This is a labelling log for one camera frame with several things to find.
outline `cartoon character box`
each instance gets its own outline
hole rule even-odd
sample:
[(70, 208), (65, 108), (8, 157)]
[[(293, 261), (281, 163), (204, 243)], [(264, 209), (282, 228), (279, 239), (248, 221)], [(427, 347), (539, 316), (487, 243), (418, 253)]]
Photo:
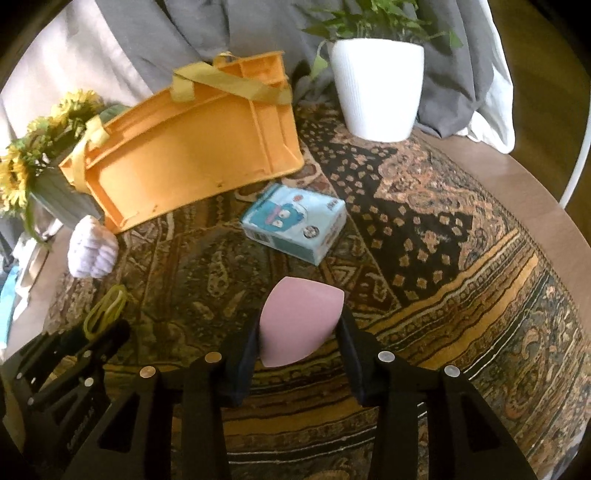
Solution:
[(274, 183), (242, 217), (248, 238), (318, 265), (347, 218), (345, 202)]

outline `paisley pattern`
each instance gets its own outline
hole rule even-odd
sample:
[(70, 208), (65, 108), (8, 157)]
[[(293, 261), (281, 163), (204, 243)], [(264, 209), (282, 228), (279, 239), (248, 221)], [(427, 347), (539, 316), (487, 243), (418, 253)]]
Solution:
[[(78, 322), (108, 288), (130, 292), (132, 339), (107, 365), (116, 396), (141, 366), (186, 366), (260, 308), (284, 276), (343, 289), (360, 326), (416, 365), (466, 372), (542, 477), (589, 415), (588, 340), (577, 309), (524, 228), (473, 178), (422, 140), (352, 137), (338, 112), (300, 110), (306, 166), (283, 179), (339, 196), (349, 219), (319, 267), (246, 239), (249, 186), (197, 202), (121, 235), (103, 281), (62, 279), (49, 312)], [(294, 365), (257, 364), (252, 394), (224, 412), (233, 478), (365, 479), (376, 411), (349, 394), (329, 339)], [(419, 478), (427, 475), (420, 420)], [(181, 418), (173, 423), (179, 478)]]

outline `artificial sunflower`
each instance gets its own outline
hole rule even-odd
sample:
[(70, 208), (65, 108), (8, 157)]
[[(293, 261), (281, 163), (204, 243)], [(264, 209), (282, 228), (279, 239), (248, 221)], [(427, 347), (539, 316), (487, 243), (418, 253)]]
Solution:
[(37, 240), (28, 198), (34, 192), (36, 177), (47, 168), (68, 144), (76, 142), (86, 122), (105, 108), (92, 90), (67, 93), (51, 115), (35, 118), (27, 134), (13, 141), (0, 157), (0, 206), (5, 212), (21, 215), (27, 230)]

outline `wooden floor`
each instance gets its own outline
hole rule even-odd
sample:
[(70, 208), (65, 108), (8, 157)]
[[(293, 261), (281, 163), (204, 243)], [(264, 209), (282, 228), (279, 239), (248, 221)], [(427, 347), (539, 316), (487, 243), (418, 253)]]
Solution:
[[(560, 33), (528, 0), (489, 0), (515, 85), (512, 156), (559, 199), (589, 110), (589, 76)], [(591, 243), (591, 160), (567, 207)]]

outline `yellow cable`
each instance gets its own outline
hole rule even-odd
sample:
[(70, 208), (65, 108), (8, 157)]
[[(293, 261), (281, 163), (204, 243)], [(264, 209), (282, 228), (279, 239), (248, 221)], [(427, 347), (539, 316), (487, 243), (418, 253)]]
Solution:
[(109, 291), (93, 307), (84, 319), (82, 330), (88, 340), (93, 340), (98, 334), (116, 321), (127, 302), (127, 290), (123, 285), (113, 285)]

